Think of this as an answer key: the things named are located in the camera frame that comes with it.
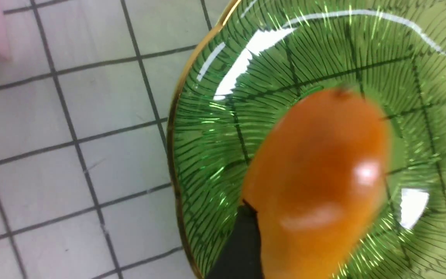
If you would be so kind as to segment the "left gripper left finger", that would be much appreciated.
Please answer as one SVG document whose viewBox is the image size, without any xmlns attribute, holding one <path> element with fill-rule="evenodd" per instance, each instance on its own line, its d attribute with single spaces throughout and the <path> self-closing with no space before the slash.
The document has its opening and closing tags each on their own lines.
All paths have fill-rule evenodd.
<svg viewBox="0 0 446 279">
<path fill-rule="evenodd" d="M 261 236 L 257 212 L 246 201 L 237 209 L 237 219 L 221 254 L 207 279 L 263 279 Z"/>
</svg>

